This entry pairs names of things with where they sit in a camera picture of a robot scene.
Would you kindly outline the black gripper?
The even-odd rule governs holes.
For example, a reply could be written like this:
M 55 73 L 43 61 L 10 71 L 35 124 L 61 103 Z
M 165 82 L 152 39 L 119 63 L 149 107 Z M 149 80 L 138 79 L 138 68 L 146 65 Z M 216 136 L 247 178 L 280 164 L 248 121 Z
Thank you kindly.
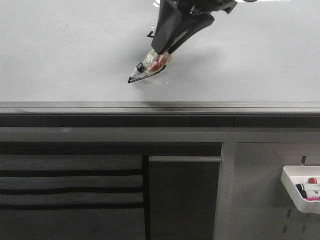
M 162 54 L 166 50 L 172 54 L 193 35 L 213 24 L 215 19 L 212 15 L 201 13 L 224 11 L 229 14 L 236 5 L 235 0 L 178 0 L 177 3 L 173 0 L 161 0 L 151 46 L 157 54 Z M 193 23 L 189 24 L 174 41 L 182 15 L 189 15 L 193 8 L 196 14 Z

